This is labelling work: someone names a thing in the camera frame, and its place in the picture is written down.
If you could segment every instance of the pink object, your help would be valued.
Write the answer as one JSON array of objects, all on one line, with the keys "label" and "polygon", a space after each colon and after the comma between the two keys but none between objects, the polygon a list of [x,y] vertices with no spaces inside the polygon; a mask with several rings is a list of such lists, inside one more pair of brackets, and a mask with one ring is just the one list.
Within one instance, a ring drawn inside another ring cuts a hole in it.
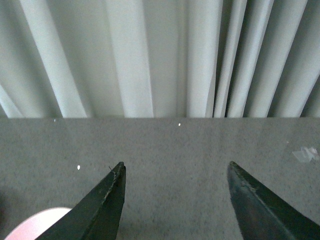
[{"label": "pink object", "polygon": [[35,240],[70,210],[55,207],[38,212],[17,226],[4,240]]}]

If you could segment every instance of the white fabric drape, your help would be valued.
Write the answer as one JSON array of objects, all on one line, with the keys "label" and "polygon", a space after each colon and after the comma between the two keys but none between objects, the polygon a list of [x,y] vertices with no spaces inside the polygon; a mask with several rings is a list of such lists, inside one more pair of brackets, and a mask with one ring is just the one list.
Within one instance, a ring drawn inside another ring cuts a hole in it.
[{"label": "white fabric drape", "polygon": [[320,117],[318,0],[0,1],[0,117]]}]

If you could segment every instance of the white curtain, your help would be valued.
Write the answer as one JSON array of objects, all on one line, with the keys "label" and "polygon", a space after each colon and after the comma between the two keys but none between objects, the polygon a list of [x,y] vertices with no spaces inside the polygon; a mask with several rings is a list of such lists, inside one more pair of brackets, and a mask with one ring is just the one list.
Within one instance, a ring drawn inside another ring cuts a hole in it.
[{"label": "white curtain", "polygon": [[320,117],[319,0],[2,0],[0,117]]}]

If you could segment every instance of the small paper scrap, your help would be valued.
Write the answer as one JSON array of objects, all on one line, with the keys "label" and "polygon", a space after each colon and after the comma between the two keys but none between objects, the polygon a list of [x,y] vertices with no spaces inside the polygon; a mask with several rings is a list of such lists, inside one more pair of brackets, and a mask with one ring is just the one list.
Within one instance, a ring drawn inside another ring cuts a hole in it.
[{"label": "small paper scrap", "polygon": [[309,163],[312,159],[320,160],[320,156],[314,147],[307,148],[302,146],[300,151],[293,151],[292,154],[301,163]]}]

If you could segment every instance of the gray carpet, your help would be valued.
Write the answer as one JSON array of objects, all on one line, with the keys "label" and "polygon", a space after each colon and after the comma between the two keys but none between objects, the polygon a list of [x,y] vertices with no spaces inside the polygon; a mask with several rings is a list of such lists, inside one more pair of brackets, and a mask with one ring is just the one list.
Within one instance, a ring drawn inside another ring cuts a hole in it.
[{"label": "gray carpet", "polygon": [[119,161],[119,240],[242,239],[229,161],[320,224],[320,161],[298,162],[300,146],[320,150],[319,119],[1,119],[0,239],[41,210],[74,207]]}]

